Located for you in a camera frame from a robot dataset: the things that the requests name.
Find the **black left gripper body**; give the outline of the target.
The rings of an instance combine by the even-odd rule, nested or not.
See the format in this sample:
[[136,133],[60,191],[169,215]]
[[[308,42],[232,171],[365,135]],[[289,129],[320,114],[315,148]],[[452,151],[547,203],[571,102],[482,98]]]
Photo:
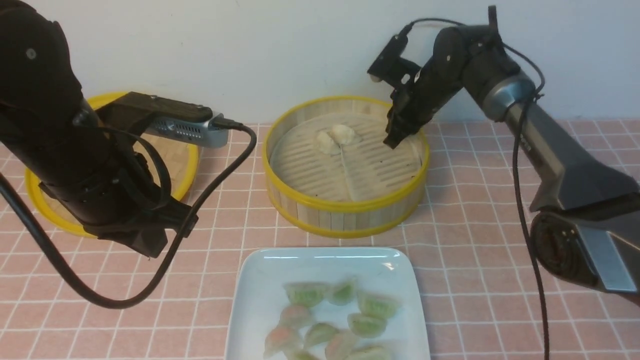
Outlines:
[[169,170],[153,145],[41,146],[39,180],[87,233],[143,256],[160,255],[167,229],[185,224],[189,235],[198,221],[189,218],[190,205],[173,198]]

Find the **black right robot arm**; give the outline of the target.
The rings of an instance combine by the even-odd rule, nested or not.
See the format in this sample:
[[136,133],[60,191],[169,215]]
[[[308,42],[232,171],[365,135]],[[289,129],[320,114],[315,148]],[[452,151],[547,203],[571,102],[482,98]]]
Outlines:
[[639,303],[639,185],[591,155],[538,104],[541,86],[510,57],[498,24],[451,22],[420,66],[402,57],[409,23],[368,69],[393,87],[384,144],[416,134],[459,91],[505,123],[539,176],[528,245],[556,278]]

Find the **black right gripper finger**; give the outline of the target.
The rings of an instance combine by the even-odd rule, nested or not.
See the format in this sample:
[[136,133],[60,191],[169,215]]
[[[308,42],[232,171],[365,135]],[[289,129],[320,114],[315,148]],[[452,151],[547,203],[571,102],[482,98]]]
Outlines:
[[386,118],[387,118],[387,125],[386,125],[386,132],[397,132],[398,129],[400,129],[400,120],[399,120],[399,116],[400,116],[400,106],[397,105],[397,101],[395,100],[395,98],[391,99],[391,107],[389,108]]
[[426,124],[419,117],[404,116],[402,114],[398,116],[398,120],[400,120],[398,131],[386,131],[386,137],[382,141],[391,150],[395,150],[407,137],[418,134]]

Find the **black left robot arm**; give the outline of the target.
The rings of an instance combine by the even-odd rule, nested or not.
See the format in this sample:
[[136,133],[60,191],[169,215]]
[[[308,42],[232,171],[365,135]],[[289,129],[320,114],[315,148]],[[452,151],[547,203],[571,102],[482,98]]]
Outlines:
[[209,107],[134,91],[93,109],[60,24],[23,1],[1,2],[1,141],[87,234],[151,258],[167,229],[187,237],[197,211],[172,196],[169,169],[142,134],[210,147],[227,130],[251,140],[213,188],[253,153],[253,131]]

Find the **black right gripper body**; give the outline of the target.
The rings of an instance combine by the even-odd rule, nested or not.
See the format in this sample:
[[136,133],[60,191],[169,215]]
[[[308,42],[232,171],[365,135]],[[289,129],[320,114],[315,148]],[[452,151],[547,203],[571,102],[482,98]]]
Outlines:
[[444,60],[429,60],[412,82],[396,89],[393,99],[400,115],[418,117],[429,123],[435,114],[462,88],[461,70]]

